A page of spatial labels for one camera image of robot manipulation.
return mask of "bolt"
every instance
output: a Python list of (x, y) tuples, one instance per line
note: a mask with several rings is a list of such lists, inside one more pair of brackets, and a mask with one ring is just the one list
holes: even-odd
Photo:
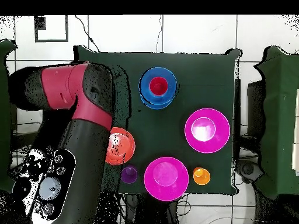
[(36, 212), (39, 212), (41, 210), (41, 205), (39, 201), (36, 201), (35, 205), (34, 205), (34, 209)]
[(57, 170), (56, 170), (56, 173), (58, 175), (63, 175), (65, 172), (65, 168), (64, 167), (58, 167)]
[(52, 164), (49, 168), (48, 168), (48, 171), (47, 173), (52, 173), (54, 171), (54, 165)]
[(56, 157), (54, 158), (54, 161), (55, 161), (56, 163), (61, 163), (62, 160), (63, 160), (62, 155), (58, 155), (58, 156), (56, 156)]
[(54, 211), (53, 204), (46, 204), (44, 206), (44, 214), (45, 215), (49, 216), (49, 215), (51, 215), (53, 213), (53, 211)]

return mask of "orange bowl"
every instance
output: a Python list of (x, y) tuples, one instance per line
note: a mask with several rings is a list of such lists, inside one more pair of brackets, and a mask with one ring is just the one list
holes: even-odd
[(211, 175), (208, 170), (202, 167), (197, 167), (193, 170), (193, 180), (196, 184), (204, 186), (211, 180)]
[(131, 133), (119, 127), (110, 131), (106, 162), (110, 165), (121, 165), (128, 162), (135, 152), (135, 140)]

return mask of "white tile wall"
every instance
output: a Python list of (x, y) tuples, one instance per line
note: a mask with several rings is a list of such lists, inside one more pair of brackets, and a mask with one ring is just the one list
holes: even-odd
[[(162, 18), (159, 20), (160, 15), (89, 16), (89, 31), (100, 51), (156, 52)], [(161, 51), (161, 36), (158, 52)], [(90, 49), (97, 51), (92, 43)]]
[[(298, 28), (295, 17), (275, 15), (164, 15), (164, 31), (161, 30), (160, 15), (123, 15), (123, 16), (78, 16), (85, 25), (100, 51), (163, 51), (165, 53), (213, 53), (222, 54), (230, 48), (237, 47), (243, 51), (239, 65), (241, 79), (241, 123), (248, 124), (247, 96), (248, 83), (261, 79), (259, 72), (253, 67), (263, 56), (263, 50), (269, 45), (281, 46), (283, 50), (294, 53), (299, 50)], [(72, 46), (96, 47), (89, 42), (82, 23), (75, 16), (68, 16), (68, 43), (35, 43), (33, 16), (16, 18), (16, 30), (12, 17), (5, 22), (0, 21), (0, 39), (16, 39), (18, 49), (8, 56), (6, 63), (9, 73), (26, 66), (42, 66), (63, 63), (59, 60), (74, 59)], [(46, 16), (47, 30), (40, 30), (39, 37), (44, 39), (62, 39), (64, 37), (64, 16)], [(25, 112), (18, 110), (18, 121), (41, 121), (41, 112)], [(38, 126), (20, 127), (19, 132), (34, 131)], [(241, 133), (247, 127), (241, 127)], [(241, 150), (242, 156), (252, 155)], [(240, 177), (236, 175), (235, 183)], [(251, 224), (254, 218), (255, 197), (251, 185), (237, 185), (239, 194), (227, 195), (189, 195), (188, 202), (192, 206), (186, 216), (180, 216), (180, 224)], [(181, 215), (189, 206), (178, 207)]]
[(255, 207), (234, 206), (232, 217), (232, 224), (253, 224), (253, 220), (255, 219)]
[(241, 61), (261, 61), (268, 46), (280, 46), (287, 53), (299, 50), (298, 18), (279, 15), (238, 15), (237, 47)]
[(187, 224), (231, 224), (232, 207), (192, 206)]
[(223, 54), (235, 48), (236, 15), (165, 15), (165, 53)]
[[(65, 27), (64, 16), (57, 16), (56, 19), (46, 16), (46, 23), (58, 27), (58, 34), (55, 29), (47, 28), (41, 30), (43, 37), (52, 39), (61, 38), (61, 29)], [(87, 16), (78, 16), (87, 27)], [(83, 25), (75, 18), (68, 16), (68, 42), (48, 42), (35, 43), (34, 37), (34, 19), (33, 16), (22, 16), (16, 18), (16, 43), (18, 50), (16, 52), (17, 60), (73, 60), (73, 46), (88, 46), (88, 37), (84, 33)]]

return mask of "small purple cup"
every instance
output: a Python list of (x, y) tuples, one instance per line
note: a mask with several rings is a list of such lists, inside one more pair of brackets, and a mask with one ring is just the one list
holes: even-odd
[(137, 179), (137, 169), (133, 165), (126, 166), (121, 171), (121, 180), (126, 184), (132, 184)]

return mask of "small orange cup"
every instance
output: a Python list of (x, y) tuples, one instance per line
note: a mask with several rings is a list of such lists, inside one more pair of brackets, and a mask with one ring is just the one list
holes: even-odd
[(203, 169), (202, 167), (196, 167), (193, 170), (193, 180), (196, 184), (204, 186), (211, 180), (211, 175), (208, 170)]

